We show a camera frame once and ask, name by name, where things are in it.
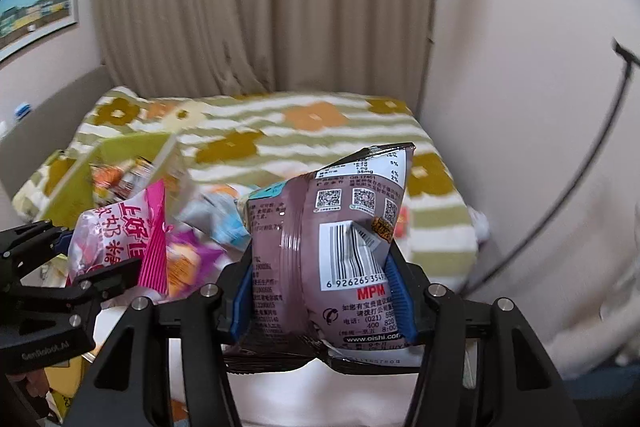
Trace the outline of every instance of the qr code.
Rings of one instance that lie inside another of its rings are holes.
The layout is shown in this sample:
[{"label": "qr code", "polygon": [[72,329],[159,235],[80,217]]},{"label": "qr code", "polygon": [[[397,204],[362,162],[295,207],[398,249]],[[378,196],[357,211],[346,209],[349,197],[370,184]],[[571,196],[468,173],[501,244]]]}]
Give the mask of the qr code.
[{"label": "qr code", "polygon": [[341,188],[331,188],[330,190],[318,190],[316,196],[316,208],[340,209]]},{"label": "qr code", "polygon": [[382,215],[383,219],[393,225],[396,222],[396,216],[398,215],[398,206],[388,198],[385,198],[385,213]]},{"label": "qr code", "polygon": [[354,188],[353,206],[364,207],[373,213],[376,209],[376,193],[368,188]]}]

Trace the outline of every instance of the snack package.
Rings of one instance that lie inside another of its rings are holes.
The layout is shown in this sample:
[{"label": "snack package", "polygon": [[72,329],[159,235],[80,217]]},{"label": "snack package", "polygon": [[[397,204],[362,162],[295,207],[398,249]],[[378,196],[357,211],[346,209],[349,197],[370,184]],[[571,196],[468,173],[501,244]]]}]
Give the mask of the snack package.
[{"label": "snack package", "polygon": [[201,194],[187,204],[177,219],[209,235],[223,247],[244,251],[251,241],[235,198],[224,192]]},{"label": "snack package", "polygon": [[169,299],[186,297],[209,282],[207,278],[223,253],[220,248],[203,245],[193,229],[171,232],[166,240]]},{"label": "snack package", "polygon": [[97,206],[118,203],[136,194],[148,181],[153,165],[138,156],[119,165],[91,165],[94,203]]},{"label": "snack package", "polygon": [[413,153],[411,143],[363,149],[250,195],[255,314],[246,349],[284,350],[293,336],[359,362],[419,365],[421,350],[396,327],[383,270]]},{"label": "snack package", "polygon": [[142,156],[138,156],[132,168],[124,173],[120,181],[113,189],[113,194],[117,201],[124,201],[136,194],[148,181],[153,164],[145,160]]},{"label": "snack package", "polygon": [[69,280],[92,269],[142,257],[138,285],[167,292],[162,180],[120,203],[78,217],[68,248]]},{"label": "snack package", "polygon": [[132,168],[133,160],[126,160],[120,165],[89,165],[91,179],[94,185],[94,203],[96,206],[105,206],[113,203],[111,190],[122,179],[124,173]]}]

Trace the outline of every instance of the picture frame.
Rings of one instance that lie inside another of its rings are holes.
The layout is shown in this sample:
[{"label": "picture frame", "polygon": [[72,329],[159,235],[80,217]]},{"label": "picture frame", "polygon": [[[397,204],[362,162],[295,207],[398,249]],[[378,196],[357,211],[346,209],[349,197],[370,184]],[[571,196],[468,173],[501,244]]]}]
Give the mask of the picture frame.
[{"label": "picture frame", "polygon": [[0,0],[0,62],[78,22],[78,0]]}]

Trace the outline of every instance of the bed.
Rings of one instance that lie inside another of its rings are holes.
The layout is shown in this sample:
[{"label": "bed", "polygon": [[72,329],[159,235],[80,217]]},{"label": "bed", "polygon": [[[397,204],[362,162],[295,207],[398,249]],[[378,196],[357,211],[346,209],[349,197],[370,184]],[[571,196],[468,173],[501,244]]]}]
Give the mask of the bed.
[{"label": "bed", "polygon": [[[388,98],[274,93],[145,100],[114,87],[99,68],[38,106],[0,140],[0,181],[23,218],[33,219],[56,181],[62,183],[65,169],[101,138],[158,131],[177,135],[195,182],[249,188],[321,168],[364,146],[412,141],[415,160],[397,238],[402,253],[452,289],[462,285],[476,259],[474,229],[448,169],[406,105]],[[101,317],[98,342],[113,325]],[[170,344],[170,375],[172,398],[184,401],[179,341]],[[367,389],[362,403],[352,400],[354,378]],[[247,424],[374,426],[401,422],[415,375],[347,377],[316,360],[290,373],[230,375],[230,382]]]},{"label": "bed", "polygon": [[475,262],[465,203],[432,140],[399,100],[321,92],[147,100],[109,83],[102,68],[78,79],[0,142],[0,155],[12,158],[2,163],[0,180],[24,219],[35,218],[65,169],[105,137],[175,133],[194,182],[244,188],[322,168],[372,144],[411,141],[414,165],[396,237],[402,253],[452,289]]}]

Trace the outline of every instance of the nutrition label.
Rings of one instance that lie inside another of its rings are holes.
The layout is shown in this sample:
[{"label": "nutrition label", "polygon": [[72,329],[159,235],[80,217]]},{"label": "nutrition label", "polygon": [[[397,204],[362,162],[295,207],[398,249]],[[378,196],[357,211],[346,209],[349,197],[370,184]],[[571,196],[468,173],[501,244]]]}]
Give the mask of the nutrition label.
[{"label": "nutrition label", "polygon": [[404,190],[405,172],[406,152],[398,150],[374,156],[373,158],[320,169],[316,174],[316,179],[331,178],[332,176],[352,176],[354,174],[375,174],[400,185]]}]

